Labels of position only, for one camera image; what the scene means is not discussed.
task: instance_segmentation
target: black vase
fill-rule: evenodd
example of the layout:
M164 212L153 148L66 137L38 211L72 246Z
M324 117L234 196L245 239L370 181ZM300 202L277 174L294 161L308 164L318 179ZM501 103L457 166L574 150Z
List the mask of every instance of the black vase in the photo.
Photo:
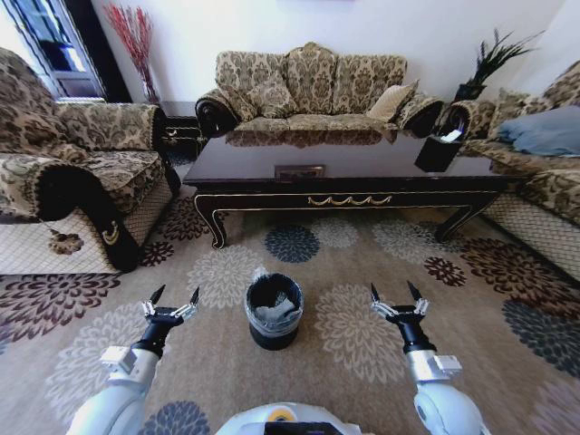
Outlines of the black vase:
M479 95L486 89L485 84L465 84L462 83L457 89L455 94L455 102L460 102L461 100L475 100Z

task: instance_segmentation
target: floral upholstered sofa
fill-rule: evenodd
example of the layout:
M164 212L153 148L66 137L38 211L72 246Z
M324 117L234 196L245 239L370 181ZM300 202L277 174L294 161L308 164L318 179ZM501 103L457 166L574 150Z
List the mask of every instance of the floral upholstered sofa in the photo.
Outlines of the floral upholstered sofa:
M497 101L455 102L449 123L463 130L462 152L489 157L531 177L519 191L501 195L484 214L580 280L580 158L524 154L492 139L506 119L571 104L580 104L580 61L541 97L501 90Z
M438 98L415 92L392 123L365 113L382 93L401 84L407 61L399 55L340 55L307 43L287 54L223 52L217 56L217 88L196 105L199 124L206 136L233 129L286 130L411 130L430 133L443 104ZM257 116L236 97L280 73L295 102L289 116Z
M0 274L129 271L179 178L146 104L56 103L0 48Z

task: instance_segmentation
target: floor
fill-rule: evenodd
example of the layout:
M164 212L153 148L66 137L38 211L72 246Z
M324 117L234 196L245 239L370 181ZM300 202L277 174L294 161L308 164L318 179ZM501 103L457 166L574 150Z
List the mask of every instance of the floor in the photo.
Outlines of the floor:
M103 386L102 350L140 337L138 302L162 284L164 305L199 285L200 308L168 339L143 433L214 433L271 401L324 406L377 435L426 433L398 330L369 307L371 283L386 301L410 302L408 280L431 301L425 333L459 357L453 384L492 433L580 433L578 284L484 220L439 244L438 210L229 213L229 246L217 251L192 193L182 189L134 272L0 276L3 433L64 433ZM248 331L243 299L259 267L304 291L283 351Z

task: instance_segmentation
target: blue pillow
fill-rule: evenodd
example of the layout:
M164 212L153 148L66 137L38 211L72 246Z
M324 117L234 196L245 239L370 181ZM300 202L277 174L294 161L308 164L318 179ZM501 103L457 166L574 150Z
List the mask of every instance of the blue pillow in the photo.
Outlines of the blue pillow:
M531 130L514 141L517 151L537 156L580 156L580 125L561 130Z
M566 106L520 116L499 126L499 137L539 156L580 154L580 107Z

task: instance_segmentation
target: coffee table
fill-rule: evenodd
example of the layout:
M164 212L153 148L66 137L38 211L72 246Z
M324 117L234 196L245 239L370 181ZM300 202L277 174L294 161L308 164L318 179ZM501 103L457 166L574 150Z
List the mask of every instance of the coffee table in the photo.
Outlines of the coffee table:
M459 208L435 234L446 240L526 177L459 146L396 131L231 131L209 141L184 183L226 244L220 210Z

